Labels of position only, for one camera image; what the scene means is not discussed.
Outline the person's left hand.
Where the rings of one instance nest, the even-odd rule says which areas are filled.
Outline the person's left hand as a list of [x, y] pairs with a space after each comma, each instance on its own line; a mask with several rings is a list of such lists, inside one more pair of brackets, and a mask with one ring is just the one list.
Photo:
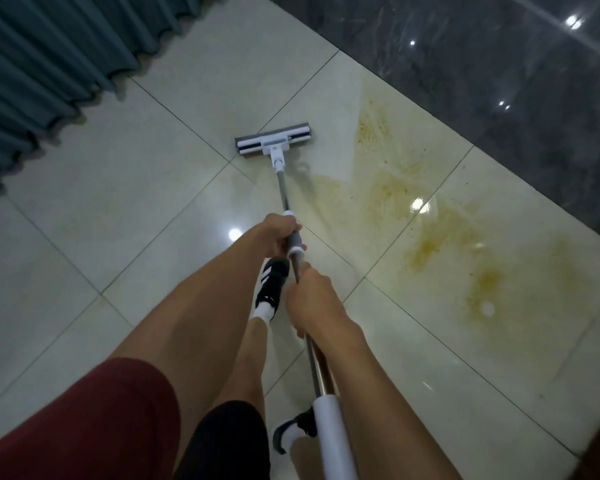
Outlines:
[[281, 248], [283, 214], [270, 213], [256, 225], [256, 241], [263, 258], [286, 257]]

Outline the person's right hand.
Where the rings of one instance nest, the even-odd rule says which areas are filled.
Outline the person's right hand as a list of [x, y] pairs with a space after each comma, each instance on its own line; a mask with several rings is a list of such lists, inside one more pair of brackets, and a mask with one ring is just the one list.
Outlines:
[[298, 336], [308, 335], [325, 353], [365, 342], [359, 325], [348, 316], [332, 281], [314, 268], [314, 281], [293, 282], [285, 293], [285, 306]]

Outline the white and steel floor mop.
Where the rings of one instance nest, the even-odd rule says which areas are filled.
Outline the white and steel floor mop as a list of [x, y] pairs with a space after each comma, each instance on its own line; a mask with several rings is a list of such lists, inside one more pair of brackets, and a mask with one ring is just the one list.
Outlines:
[[[307, 141], [312, 132], [308, 123], [235, 138], [236, 151], [242, 156], [262, 153], [271, 159], [276, 173], [283, 214], [294, 216], [285, 179], [285, 152], [291, 145]], [[312, 404], [317, 427], [322, 469], [326, 480], [358, 480], [340, 400], [326, 357], [308, 333], [304, 335], [309, 354], [315, 400]]]

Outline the person's right forearm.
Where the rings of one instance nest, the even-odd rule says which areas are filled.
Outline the person's right forearm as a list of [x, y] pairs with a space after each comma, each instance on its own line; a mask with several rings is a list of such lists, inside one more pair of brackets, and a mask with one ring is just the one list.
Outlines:
[[462, 480], [347, 316], [308, 331], [340, 393], [361, 480]]

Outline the person's left forearm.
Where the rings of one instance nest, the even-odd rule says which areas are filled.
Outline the person's left forearm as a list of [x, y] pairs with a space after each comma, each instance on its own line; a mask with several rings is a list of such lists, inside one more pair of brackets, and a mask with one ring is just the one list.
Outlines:
[[237, 355], [271, 243], [268, 227], [257, 224], [163, 300], [173, 322], [168, 352], [181, 360], [192, 355], [222, 362]]

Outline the black striped left shoe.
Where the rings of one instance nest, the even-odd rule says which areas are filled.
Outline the black striped left shoe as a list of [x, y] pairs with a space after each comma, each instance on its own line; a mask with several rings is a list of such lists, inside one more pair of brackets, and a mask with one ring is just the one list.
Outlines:
[[267, 301], [276, 308], [280, 306], [283, 286], [290, 272], [288, 258], [270, 258], [260, 274], [260, 288], [255, 298], [255, 306], [261, 301]]

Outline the white left sock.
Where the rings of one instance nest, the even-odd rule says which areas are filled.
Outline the white left sock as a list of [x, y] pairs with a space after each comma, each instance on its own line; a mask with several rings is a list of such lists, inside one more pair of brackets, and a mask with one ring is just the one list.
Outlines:
[[275, 316], [276, 308], [267, 301], [259, 302], [251, 314], [249, 321], [259, 320], [262, 321], [267, 327], [270, 325], [271, 320]]

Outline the person's left leg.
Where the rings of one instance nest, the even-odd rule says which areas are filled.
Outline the person's left leg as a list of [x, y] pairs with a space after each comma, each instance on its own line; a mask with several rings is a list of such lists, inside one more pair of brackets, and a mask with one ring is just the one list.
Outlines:
[[229, 379], [212, 407], [229, 401], [243, 401], [252, 405], [265, 419], [262, 373], [267, 354], [269, 327], [260, 317], [248, 321], [239, 352]]

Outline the person's leg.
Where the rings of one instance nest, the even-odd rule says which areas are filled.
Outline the person's leg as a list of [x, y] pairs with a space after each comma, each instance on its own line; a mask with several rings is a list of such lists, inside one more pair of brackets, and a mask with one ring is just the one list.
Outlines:
[[239, 352], [229, 379], [212, 407], [229, 401], [243, 401], [252, 405], [265, 419], [262, 373], [267, 354], [269, 327], [260, 317], [248, 321]]
[[325, 480], [317, 438], [304, 436], [296, 439], [291, 446], [290, 457], [299, 480]]

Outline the black right shoe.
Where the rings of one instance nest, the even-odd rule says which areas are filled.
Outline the black right shoe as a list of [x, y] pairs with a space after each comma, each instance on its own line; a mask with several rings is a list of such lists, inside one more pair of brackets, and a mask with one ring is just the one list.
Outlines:
[[316, 438], [318, 434], [313, 408], [277, 425], [272, 433], [272, 448], [279, 455], [291, 452], [296, 440]]

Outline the person's right leg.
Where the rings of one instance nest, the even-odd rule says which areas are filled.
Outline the person's right leg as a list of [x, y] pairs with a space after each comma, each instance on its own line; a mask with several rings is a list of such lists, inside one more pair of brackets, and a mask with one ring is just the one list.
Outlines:
[[325, 480], [317, 438], [304, 436], [296, 439], [291, 446], [290, 457], [299, 480]]

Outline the black shorts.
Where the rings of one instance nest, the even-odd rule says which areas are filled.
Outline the black shorts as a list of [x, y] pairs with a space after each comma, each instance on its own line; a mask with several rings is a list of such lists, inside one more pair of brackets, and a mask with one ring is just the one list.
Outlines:
[[257, 409], [228, 401], [200, 421], [173, 480], [270, 480], [269, 437]]

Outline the dark red shirt sleeve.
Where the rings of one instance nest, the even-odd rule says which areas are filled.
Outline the dark red shirt sleeve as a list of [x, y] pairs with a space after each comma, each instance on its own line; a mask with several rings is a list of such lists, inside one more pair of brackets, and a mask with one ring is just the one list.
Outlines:
[[171, 480], [179, 441], [165, 375], [114, 358], [0, 438], [0, 480]]

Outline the teal pleated curtain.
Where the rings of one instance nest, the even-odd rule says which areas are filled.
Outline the teal pleated curtain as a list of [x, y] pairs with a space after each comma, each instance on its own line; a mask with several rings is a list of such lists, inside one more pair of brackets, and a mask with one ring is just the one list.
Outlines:
[[0, 0], [1, 176], [221, 0]]

